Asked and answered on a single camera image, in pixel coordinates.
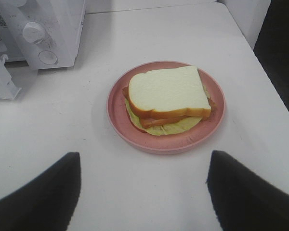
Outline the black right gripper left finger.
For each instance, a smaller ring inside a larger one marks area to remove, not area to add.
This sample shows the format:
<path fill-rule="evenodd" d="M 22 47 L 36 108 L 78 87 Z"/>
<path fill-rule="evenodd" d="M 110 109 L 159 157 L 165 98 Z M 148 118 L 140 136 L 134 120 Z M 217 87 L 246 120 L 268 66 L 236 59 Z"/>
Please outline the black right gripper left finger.
<path fill-rule="evenodd" d="M 0 199 L 0 231 L 65 231 L 80 191 L 80 154 L 70 152 Z"/>

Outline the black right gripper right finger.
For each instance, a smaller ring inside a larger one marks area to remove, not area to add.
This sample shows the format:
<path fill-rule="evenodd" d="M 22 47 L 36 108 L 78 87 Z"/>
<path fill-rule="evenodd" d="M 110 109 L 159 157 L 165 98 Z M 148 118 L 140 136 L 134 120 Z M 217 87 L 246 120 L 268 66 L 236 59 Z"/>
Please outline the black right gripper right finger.
<path fill-rule="evenodd" d="M 210 158 L 207 187 L 224 231 L 289 231 L 289 195 L 224 151 Z"/>

